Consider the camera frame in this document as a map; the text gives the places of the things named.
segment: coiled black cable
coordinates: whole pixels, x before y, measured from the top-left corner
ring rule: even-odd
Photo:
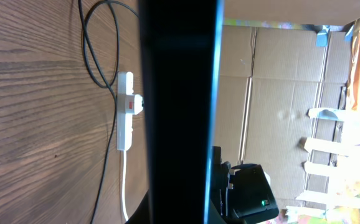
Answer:
[[[88,32],[87,32],[87,25],[88,25],[88,22],[91,18],[91,16],[93,15],[94,11],[101,5],[103,4],[107,4],[108,7],[110,8],[111,10],[111,13],[112,13],[112,16],[113,16],[113,20],[115,22],[115,29],[116,29],[116,39],[117,39],[117,42],[116,42],[116,59],[115,59],[115,70],[114,70],[114,74],[113,74],[113,79],[110,83],[108,83],[107,79],[105,78],[105,75],[103,73],[103,70],[97,60],[97,57],[95,55],[95,52],[93,50],[93,47],[92,47],[92,44],[90,42],[90,39],[88,37]],[[104,179],[105,179],[105,171],[107,169],[107,164],[108,164],[108,156],[109,156],[109,150],[110,150],[110,145],[111,145],[111,140],[112,140],[112,137],[113,137],[113,130],[115,128],[115,121],[116,121],[116,95],[115,95],[115,92],[112,90],[112,85],[114,84],[115,80],[116,80],[116,76],[117,76],[117,73],[118,73],[118,66],[119,66],[119,55],[120,55],[120,34],[119,34],[119,28],[118,28],[118,22],[117,22],[117,19],[116,19],[116,14],[115,14],[115,10],[113,9],[112,7],[112,4],[118,4],[118,5],[121,5],[127,9],[129,9],[136,17],[138,17],[136,11],[134,11],[131,7],[129,7],[128,5],[122,3],[122,2],[118,2],[118,1],[98,1],[97,3],[95,3],[92,8],[89,10],[89,12],[87,13],[86,15],[86,19],[84,18],[83,16],[83,10],[82,10],[82,0],[78,0],[78,7],[79,7],[79,15],[80,15],[80,21],[82,22],[82,53],[83,53],[83,60],[85,61],[85,66],[86,66],[86,69],[90,75],[90,77],[92,78],[92,80],[100,87],[100,88],[107,88],[112,97],[113,97],[113,101],[114,101],[114,104],[115,104],[115,112],[114,112],[114,115],[113,115],[113,123],[112,123],[112,130],[111,130],[111,134],[110,134],[110,137],[109,137],[109,140],[108,140],[108,145],[107,145],[107,150],[106,150],[106,153],[105,153],[105,158],[104,158],[104,167],[103,167],[103,173],[102,173],[102,176],[101,176],[101,181],[100,181],[100,186],[98,188],[98,193],[97,193],[97,199],[95,201],[95,206],[94,206],[94,209],[93,209],[93,215],[92,215],[92,220],[90,221],[90,223],[94,223],[95,221],[95,215],[96,215],[96,212],[97,212],[97,209],[98,209],[98,203],[100,201],[100,196],[101,196],[101,193],[102,193],[102,187],[103,187],[103,184],[104,184]],[[88,57],[87,57],[87,51],[86,51],[86,48],[90,49],[90,53],[92,55],[92,58],[94,60],[94,63],[97,67],[97,70],[98,72],[100,73],[100,76],[101,78],[103,79],[104,81],[104,85],[102,85],[94,76],[93,72],[92,72],[92,69],[90,68],[90,64],[88,62]]]

